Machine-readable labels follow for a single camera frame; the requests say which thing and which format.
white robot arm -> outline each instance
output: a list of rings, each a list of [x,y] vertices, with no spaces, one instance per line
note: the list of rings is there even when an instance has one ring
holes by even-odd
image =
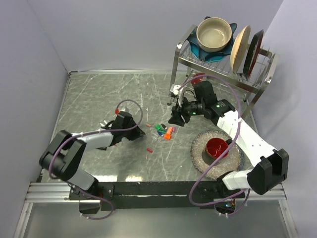
[[[189,102],[183,96],[183,90],[179,88],[180,85],[173,85],[170,90],[177,98],[177,103],[172,108],[169,123],[184,126],[191,116],[204,115],[231,138],[236,135],[238,122],[241,123],[236,144],[250,159],[254,168],[225,174],[222,181],[227,189],[251,188],[262,195],[286,179],[288,169],[286,151],[283,149],[277,151],[265,142],[243,119],[238,118],[238,112],[227,100],[217,100],[209,81],[194,85],[196,101]]]

blue plate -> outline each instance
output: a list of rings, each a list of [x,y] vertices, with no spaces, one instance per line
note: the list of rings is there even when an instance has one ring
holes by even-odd
[[[218,62],[223,60],[223,58],[231,54],[233,43],[234,43],[233,33],[237,29],[237,26],[238,26],[237,23],[230,24],[230,27],[232,30],[232,36],[229,43],[226,45],[226,47],[223,48],[221,51],[211,52],[211,53],[206,52],[199,47],[197,36],[196,36],[196,30],[194,30],[190,34],[190,36],[187,38],[190,44],[190,51],[195,55],[197,59],[204,60],[205,62]]]

beige plate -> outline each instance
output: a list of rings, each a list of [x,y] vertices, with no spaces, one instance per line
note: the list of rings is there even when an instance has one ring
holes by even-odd
[[[248,48],[248,40],[251,32],[251,26],[247,25],[243,30],[237,35],[234,41],[231,56],[230,65],[233,73],[237,73],[242,60],[244,58],[245,52]]]

white wall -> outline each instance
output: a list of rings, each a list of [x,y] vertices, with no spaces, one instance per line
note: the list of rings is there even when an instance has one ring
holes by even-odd
[[[0,237],[12,237],[67,72],[26,0],[0,1]]]
[[[170,70],[176,44],[205,16],[266,30],[282,0],[28,0],[68,71]]]
[[[280,62],[254,109],[260,135],[289,153],[283,185],[301,238],[317,237],[316,11],[315,0],[282,3],[264,38]]]

orange marker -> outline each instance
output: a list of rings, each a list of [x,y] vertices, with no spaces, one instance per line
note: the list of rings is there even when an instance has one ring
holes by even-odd
[[[173,132],[173,128],[172,128],[172,127],[169,127],[166,134],[172,135],[172,132]]]
[[[166,134],[164,135],[164,138],[165,138],[166,140],[170,140],[171,135],[172,135],[172,132],[173,132],[173,128],[172,128],[172,127],[169,127],[168,130],[167,130],[167,132],[166,132]]]

